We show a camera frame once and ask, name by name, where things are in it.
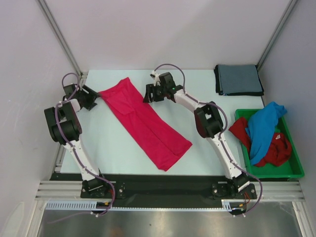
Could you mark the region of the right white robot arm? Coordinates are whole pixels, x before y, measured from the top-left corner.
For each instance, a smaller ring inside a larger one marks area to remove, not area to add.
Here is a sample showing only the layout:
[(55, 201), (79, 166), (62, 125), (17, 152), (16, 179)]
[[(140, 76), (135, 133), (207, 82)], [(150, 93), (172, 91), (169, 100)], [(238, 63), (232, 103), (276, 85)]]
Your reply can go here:
[(165, 98), (184, 106), (194, 114), (198, 134), (206, 139), (215, 150), (228, 179), (228, 193), (233, 198), (239, 198), (250, 185), (248, 176), (237, 164), (234, 155), (228, 147), (220, 112), (223, 110), (214, 102), (201, 102), (189, 95), (184, 86), (176, 85), (171, 73), (159, 74), (152, 71), (152, 84), (146, 85), (144, 103), (160, 102)]

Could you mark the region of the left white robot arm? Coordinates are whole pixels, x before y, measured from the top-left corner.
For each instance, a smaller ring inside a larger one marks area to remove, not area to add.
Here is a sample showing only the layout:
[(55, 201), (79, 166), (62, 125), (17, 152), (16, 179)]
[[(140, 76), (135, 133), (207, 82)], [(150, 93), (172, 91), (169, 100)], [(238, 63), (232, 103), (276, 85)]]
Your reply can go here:
[(95, 100), (100, 95), (84, 85), (77, 87), (75, 84), (64, 86), (65, 96), (63, 101), (55, 107), (44, 110), (46, 123), (52, 140), (62, 145), (72, 155), (80, 168), (82, 177), (81, 198), (104, 198), (110, 185), (105, 181), (99, 168), (89, 157), (83, 145), (81, 134), (82, 127), (77, 112), (82, 108), (93, 109)]

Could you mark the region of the pink t shirt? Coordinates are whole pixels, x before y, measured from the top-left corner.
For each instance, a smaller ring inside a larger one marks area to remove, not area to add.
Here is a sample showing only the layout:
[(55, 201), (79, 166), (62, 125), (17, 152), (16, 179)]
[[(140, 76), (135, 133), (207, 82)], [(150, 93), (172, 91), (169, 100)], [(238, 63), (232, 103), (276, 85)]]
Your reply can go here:
[(130, 78), (120, 80), (117, 85), (99, 94), (158, 169), (168, 171), (191, 148), (189, 140), (143, 102)]

